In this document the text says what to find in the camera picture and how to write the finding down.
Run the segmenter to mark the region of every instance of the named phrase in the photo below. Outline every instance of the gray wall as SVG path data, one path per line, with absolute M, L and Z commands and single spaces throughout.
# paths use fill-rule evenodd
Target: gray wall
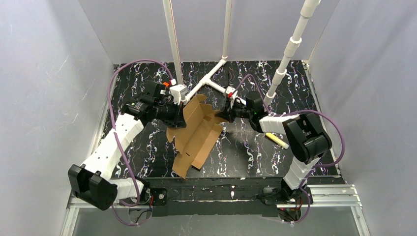
M 417 2 L 341 0 L 310 60 L 372 235 L 416 234 L 416 38 Z
M 113 63 L 172 61 L 161 0 L 79 0 Z M 304 0 L 235 0 L 229 60 L 282 59 Z M 338 0 L 322 0 L 294 59 L 309 59 Z M 226 0 L 173 0 L 181 61 L 221 58 Z
M 76 0 L 0 5 L 0 235 L 56 236 L 113 66 Z

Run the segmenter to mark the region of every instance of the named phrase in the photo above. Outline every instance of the unfolded cardboard box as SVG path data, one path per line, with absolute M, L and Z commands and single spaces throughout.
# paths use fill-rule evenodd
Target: unfolded cardboard box
M 217 111 L 211 105 L 201 103 L 206 98 L 197 94 L 184 107 L 185 128 L 167 129 L 168 141 L 172 142 L 175 137 L 175 148 L 179 151 L 172 169 L 182 178 L 190 166 L 201 169 L 222 131 L 219 123 L 225 122 L 215 116 Z

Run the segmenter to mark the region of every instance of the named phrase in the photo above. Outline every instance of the marbled surface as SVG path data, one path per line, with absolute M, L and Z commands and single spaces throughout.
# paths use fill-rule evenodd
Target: marbled surface
M 184 62 L 182 74 L 189 89 L 207 74 L 217 62 Z M 167 63 L 175 75 L 173 63 Z M 231 73 L 230 84 L 237 86 L 243 76 L 250 73 L 258 79 L 261 90 L 266 93 L 272 76 L 279 66 L 279 61 L 231 61 L 222 67 L 212 80 L 221 86 L 228 85 L 228 72 Z M 301 61 L 292 61 L 288 65 L 287 78 L 284 78 L 272 102 L 271 110 L 277 114 L 304 109 L 316 109 L 313 96 Z M 116 81 L 112 104 L 120 109 L 125 98 L 143 90 L 143 80 L 167 81 L 165 71 L 153 63 L 136 64 L 124 69 Z M 243 97 L 248 91 L 256 90 L 254 83 L 246 81 L 238 89 L 238 96 Z M 224 97 L 218 91 L 203 87 L 198 93 L 205 94 L 207 103 L 214 109 L 221 109 Z M 216 145 L 211 150 L 200 171 L 190 168 L 187 177 L 283 177 L 292 161 L 290 149 L 284 150 L 264 137 L 264 134 L 252 130 L 248 121 L 237 118 L 234 123 L 223 123 Z M 103 137 L 110 130 L 109 116 L 103 130 Z M 133 171 L 140 177 L 177 177 L 172 171 L 176 151 L 174 145 L 167 142 L 166 126 L 154 120 L 133 140 L 126 153 Z M 322 163 L 332 162 L 330 153 L 321 159 Z M 334 167 L 317 170 L 315 175 L 336 175 Z M 115 170 L 115 177 L 126 177 L 127 168 L 120 161 Z

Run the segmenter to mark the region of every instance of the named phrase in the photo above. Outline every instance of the cardboard box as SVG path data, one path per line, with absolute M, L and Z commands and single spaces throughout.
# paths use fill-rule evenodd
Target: cardboard box
M 190 166 L 201 169 L 222 132 L 219 123 L 226 121 L 215 116 L 218 111 L 213 111 L 211 105 L 201 103 L 206 98 L 197 94 L 184 107 L 187 127 L 167 129 L 168 141 L 172 142 L 175 137 L 175 148 L 179 151 L 172 169 L 183 178 Z

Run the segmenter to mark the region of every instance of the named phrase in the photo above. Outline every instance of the white pvc pipe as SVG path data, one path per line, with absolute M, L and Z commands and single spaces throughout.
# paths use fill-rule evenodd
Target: white pvc pipe
M 196 86 L 185 96 L 185 101 L 188 103 L 203 85 L 203 83 L 198 82 Z
M 177 83 L 183 84 L 181 63 L 179 60 L 179 51 L 177 43 L 177 34 L 175 32 L 174 14 L 172 12 L 171 0 L 162 0 L 164 3 L 165 19 L 167 21 L 168 35 L 170 38 L 172 57 L 174 58 L 175 75 L 177 76 Z
M 309 18 L 300 16 L 296 29 L 294 30 L 294 34 L 293 34 L 293 40 L 295 41 L 299 41 L 299 39 L 301 38 L 302 33 L 304 32 L 305 26 L 307 25 Z
M 223 35 L 223 54 L 222 58 L 227 58 L 227 44 L 229 40 L 230 16 L 232 15 L 232 0 L 226 2 L 226 17 L 224 19 L 224 35 Z
M 222 86 L 216 84 L 216 82 L 213 82 L 211 80 L 208 82 L 207 85 L 213 87 L 215 90 L 221 92 L 222 94 L 224 94 L 224 92 L 226 91 L 225 88 L 223 88 Z
M 211 71 L 207 73 L 207 75 L 205 75 L 204 77 L 207 76 L 208 79 L 210 79 L 210 77 L 213 76 L 222 66 L 224 66 L 224 64 L 226 64 L 226 60 L 224 59 L 220 60 L 219 63 L 217 63 L 217 65 L 213 69 L 211 69 Z
M 319 3 L 320 0 L 305 0 L 300 12 L 301 16 L 298 20 L 293 36 L 288 41 L 287 47 L 284 51 L 284 57 L 282 58 L 279 68 L 276 70 L 274 77 L 272 78 L 271 87 L 269 87 L 269 90 L 265 96 L 264 101 L 267 105 L 271 104 L 272 100 L 274 99 L 276 95 L 276 88 L 281 83 L 282 79 L 287 73 L 288 63 L 294 56 L 294 53 L 296 52 L 297 48 L 301 43 L 301 35 L 304 32 L 308 19 L 313 15 L 314 10 L 316 9 Z
M 211 69 L 211 71 L 210 72 L 208 72 L 207 73 L 207 75 L 205 75 L 197 84 L 196 84 L 196 86 L 185 96 L 185 99 L 186 99 L 186 103 L 188 103 L 190 100 L 191 100 L 191 98 L 197 93 L 197 91 L 199 90 L 199 89 L 201 89 L 201 87 L 203 86 L 203 85 L 210 85 L 210 83 L 214 83 L 214 84 L 216 84 L 215 82 L 213 82 L 213 81 L 211 81 L 211 77 L 224 65 L 226 63 L 226 60 L 224 60 L 224 59 L 222 59 L 222 60 L 220 60 L 219 61 L 219 63 L 217 63 L 217 65 L 213 68 L 213 69 Z

